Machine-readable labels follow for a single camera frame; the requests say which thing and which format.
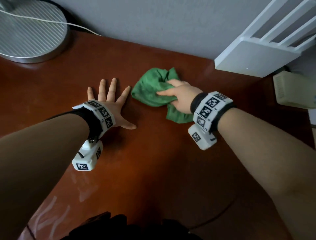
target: black elastic strap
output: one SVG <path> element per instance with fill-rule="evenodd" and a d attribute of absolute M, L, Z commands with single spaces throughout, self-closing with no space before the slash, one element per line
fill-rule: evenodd
<path fill-rule="evenodd" d="M 70 113 L 82 117 L 87 122 L 87 124 L 89 126 L 88 139 L 94 139 L 95 137 L 98 137 L 102 133 L 102 127 L 101 127 L 100 120 L 93 114 L 93 112 L 91 110 L 86 109 L 84 107 L 74 109 L 74 110 L 69 111 L 69 112 L 64 112 L 64 113 L 58 114 L 58 115 L 53 116 L 47 120 L 50 120 L 52 118 L 59 117 L 59 116 L 65 115 L 65 114 L 70 114 Z"/>
<path fill-rule="evenodd" d="M 191 106 L 190 106 L 190 110 L 191 113 L 194 113 L 195 110 L 197 109 L 197 107 L 199 106 L 199 104 L 201 103 L 201 101 L 206 98 L 206 96 L 208 95 L 207 92 L 201 92 L 199 93 L 192 101 Z"/>
<path fill-rule="evenodd" d="M 223 107 L 216 115 L 216 117 L 214 118 L 214 120 L 212 121 L 212 125 L 211 128 L 209 130 L 209 133 L 217 131 L 217 127 L 218 127 L 218 122 L 221 119 L 221 117 L 224 115 L 225 112 L 227 112 L 229 109 L 231 108 L 235 108 L 237 107 L 234 103 L 229 103 L 227 104 L 225 107 Z"/>

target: brown table surface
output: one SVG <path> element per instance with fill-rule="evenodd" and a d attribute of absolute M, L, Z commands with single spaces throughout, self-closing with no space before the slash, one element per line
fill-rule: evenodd
<path fill-rule="evenodd" d="M 87 87 L 98 89 L 102 78 L 118 78 L 120 94 L 152 67 L 175 67 L 182 80 L 228 95 L 239 108 L 314 147 L 307 111 L 277 105 L 272 77 L 218 71 L 212 60 L 73 34 L 67 50 L 52 60 L 28 65 L 0 59 L 0 136 L 69 111 L 86 101 Z M 223 216 L 193 232 L 204 239 L 289 239 L 271 199 L 222 137 L 216 134 L 217 144 L 202 151 L 187 132 L 192 123 L 168 121 L 166 113 L 165 106 L 128 98 L 122 115 L 138 128 L 111 129 L 93 171 L 68 167 L 29 222 L 37 239 L 60 239 L 105 211 L 123 213 L 129 223 L 172 218 L 192 227 L 221 212 L 236 196 Z M 24 231 L 21 238 L 30 236 Z"/>

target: white cable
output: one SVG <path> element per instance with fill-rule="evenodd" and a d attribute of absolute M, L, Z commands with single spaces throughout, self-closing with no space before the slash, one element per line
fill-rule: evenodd
<path fill-rule="evenodd" d="M 85 27 L 82 27 L 82 26 L 79 26 L 79 25 L 76 25 L 76 24 L 73 24 L 73 23 L 68 23 L 68 22 L 56 22 L 56 21 L 45 20 L 45 19 L 40 19 L 40 18 L 35 18 L 35 17 L 20 16 L 20 15 L 16 15 L 16 14 L 13 14 L 13 13 L 9 13 L 9 12 L 3 11 L 3 10 L 0 10 L 0 12 L 9 14 L 9 15 L 14 16 L 14 17 L 28 18 L 28 19 L 38 20 L 38 21 L 42 21 L 42 22 L 51 22 L 51 23 L 72 25 L 72 26 L 75 26 L 75 27 L 83 28 L 83 29 L 85 29 L 85 30 L 87 30 L 87 31 L 89 31 L 89 32 L 91 32 L 91 33 L 93 33 L 93 34 L 95 34 L 95 35 L 102 36 L 102 35 L 99 35 L 99 34 L 95 33 L 94 31 L 91 31 L 91 30 L 88 29 L 88 28 L 85 28 Z"/>

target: green cloth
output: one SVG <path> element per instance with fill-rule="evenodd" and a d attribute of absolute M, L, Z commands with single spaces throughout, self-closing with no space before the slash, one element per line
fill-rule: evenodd
<path fill-rule="evenodd" d="M 169 71 L 160 68 L 148 70 L 136 83 L 131 94 L 132 97 L 145 103 L 148 106 L 160 107 L 167 105 L 168 113 L 166 119 L 176 123 L 189 123 L 193 121 L 193 114 L 184 114 L 179 112 L 170 102 L 177 100 L 176 96 L 160 96 L 156 92 L 173 88 L 166 81 L 178 79 L 176 70 L 171 68 Z"/>

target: white rack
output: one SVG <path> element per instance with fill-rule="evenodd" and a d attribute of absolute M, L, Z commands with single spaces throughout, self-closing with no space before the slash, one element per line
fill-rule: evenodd
<path fill-rule="evenodd" d="M 303 0 L 262 38 L 253 37 L 287 1 L 272 0 L 247 29 L 215 59 L 215 68 L 233 73 L 265 77 L 298 58 L 304 50 L 313 46 L 316 34 L 297 47 L 290 45 L 316 27 L 316 16 L 281 42 L 275 43 L 272 40 L 316 6 L 315 0 Z"/>

